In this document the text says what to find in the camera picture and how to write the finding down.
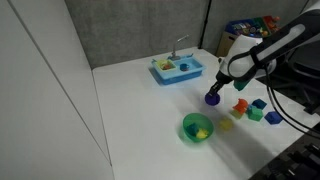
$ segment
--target cable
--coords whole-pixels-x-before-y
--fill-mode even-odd
[[[300,131],[300,132],[302,132],[302,133],[304,133],[304,134],[306,134],[306,135],[308,135],[308,136],[311,136],[311,137],[313,137],[313,138],[316,138],[316,139],[319,139],[319,140],[320,140],[320,137],[317,137],[317,136],[314,136],[314,135],[309,134],[309,133],[307,133],[307,132],[304,132],[303,130],[299,129],[298,127],[296,127],[295,125],[293,125],[291,122],[289,122],[287,119],[285,119],[285,118],[279,113],[278,109],[275,107],[275,104],[274,104],[274,102],[273,102],[272,95],[271,95],[271,93],[270,93],[270,89],[272,89],[272,88],[269,87],[269,84],[271,84],[271,81],[270,81],[270,77],[269,77],[269,73],[268,73],[267,68],[265,68],[265,71],[266,71],[266,77],[267,77],[267,83],[266,83],[267,92],[268,92],[269,99],[270,99],[270,101],[271,101],[271,104],[272,104],[274,110],[280,115],[280,117],[281,117],[286,123],[288,123],[288,124],[289,124],[291,127],[293,127],[294,129],[296,129],[296,130],[298,130],[298,131]]]
[[[293,122],[299,124],[300,126],[314,132],[314,133],[317,133],[317,134],[320,134],[320,131],[317,131],[313,128],[310,128],[302,123],[300,123],[299,121],[297,121],[296,119],[294,119],[293,117],[291,117],[281,106],[281,104],[279,103],[278,99],[277,99],[277,96],[275,95],[275,92],[273,90],[273,85],[272,85],[272,81],[271,81],[271,78],[269,76],[269,74],[267,74],[267,80],[268,80],[268,86],[270,87],[270,90],[271,90],[271,93],[272,93],[272,96],[273,96],[273,99],[274,101],[276,102],[276,104],[278,105],[279,109],[283,112],[283,114],[285,114],[289,119],[291,119]]]

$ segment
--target green bowl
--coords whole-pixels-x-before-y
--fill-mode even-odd
[[[199,128],[206,129],[208,131],[208,136],[206,138],[199,139],[196,136],[191,135],[187,131],[187,127],[190,126],[193,123],[196,123]],[[204,141],[205,139],[207,139],[208,137],[211,136],[211,134],[213,133],[214,128],[213,128],[213,124],[212,124],[211,120],[207,116],[199,114],[199,113],[191,113],[191,114],[188,114],[183,119],[183,130],[184,130],[184,133],[186,133],[186,135],[193,142],[201,142],[201,141]]]

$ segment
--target toy sink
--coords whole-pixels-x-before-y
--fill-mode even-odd
[[[192,55],[181,56],[180,60],[153,60],[152,65],[160,77],[162,84],[168,85],[177,83],[187,79],[198,77],[205,70],[205,66],[201,64]],[[167,63],[167,68],[163,68],[163,64]],[[187,70],[181,70],[180,65],[187,64]]]

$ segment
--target blue toy sink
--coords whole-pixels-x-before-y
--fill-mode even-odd
[[[181,56],[180,60],[170,61],[170,63],[173,63],[175,68],[163,70],[157,65],[156,60],[152,61],[152,65],[164,85],[198,77],[202,74],[202,71],[205,70],[205,66],[192,55]],[[189,66],[188,69],[185,71],[180,70],[181,64],[187,64]]]

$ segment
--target green toy block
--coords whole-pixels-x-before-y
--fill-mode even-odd
[[[229,131],[230,129],[233,128],[233,122],[231,119],[224,117],[220,122],[219,122],[219,127],[223,131]]]
[[[248,112],[249,119],[254,121],[260,121],[263,117],[263,112],[261,109],[256,107],[252,107],[251,110]]]
[[[237,111],[237,110],[231,111],[230,114],[231,114],[232,116],[234,116],[235,118],[237,118],[237,119],[241,119],[241,117],[242,117],[242,115],[243,115],[243,114],[240,114],[239,111]]]

